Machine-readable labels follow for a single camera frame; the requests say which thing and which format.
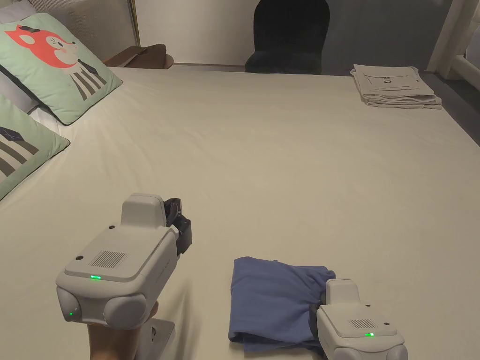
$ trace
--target printed graphic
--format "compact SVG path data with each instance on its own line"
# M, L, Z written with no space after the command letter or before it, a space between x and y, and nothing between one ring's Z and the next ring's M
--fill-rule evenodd
M37 152L18 132L0 126L0 182Z
M18 45L30 49L45 64L63 69L72 78L84 101L107 83L93 66L77 57L78 46L74 41L68 43L55 33L24 25L17 25L15 30L5 33Z

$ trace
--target pillow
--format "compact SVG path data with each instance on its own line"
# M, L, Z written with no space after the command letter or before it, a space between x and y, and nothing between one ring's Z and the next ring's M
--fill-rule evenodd
M69 144L0 95L0 200Z
M35 8L28 0L14 2L0 9L0 24L23 20L35 13Z
M52 114L46 112L40 107L36 107L29 113L30 117L36 122L42 124L47 129L52 130L55 134L60 135L60 127L63 127Z
M14 2L12 5L0 9L0 24L23 20L35 13L35 8L28 0ZM32 100L2 73L0 73L0 94L5 95L24 112L29 112L37 105L36 101Z
M46 13L0 25L0 71L64 125L75 122L122 84Z
M15 104L23 112L30 112L37 102L30 98L21 88L15 85L6 75L0 72L0 95Z

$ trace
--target cartoon fox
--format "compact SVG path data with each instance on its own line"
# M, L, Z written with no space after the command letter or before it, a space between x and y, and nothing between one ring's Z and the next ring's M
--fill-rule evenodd
M55 33L24 25L5 33L45 64L62 69L72 78L84 101L107 83L94 67L77 57L78 46L74 41L68 43Z

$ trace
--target folded clothes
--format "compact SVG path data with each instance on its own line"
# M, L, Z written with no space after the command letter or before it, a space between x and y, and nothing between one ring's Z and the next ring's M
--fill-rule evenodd
M381 108L441 109L442 100L413 66L389 68L354 65L350 72L363 100Z
M228 338L242 343L245 352L293 347L321 351L310 330L309 306L318 303L332 278L335 273L323 266L236 259Z

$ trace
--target folded white cloth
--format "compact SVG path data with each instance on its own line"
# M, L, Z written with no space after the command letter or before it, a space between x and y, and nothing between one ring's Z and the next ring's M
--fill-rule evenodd
M413 66L389 68L354 65L350 72L367 105L381 108L441 109L442 100Z

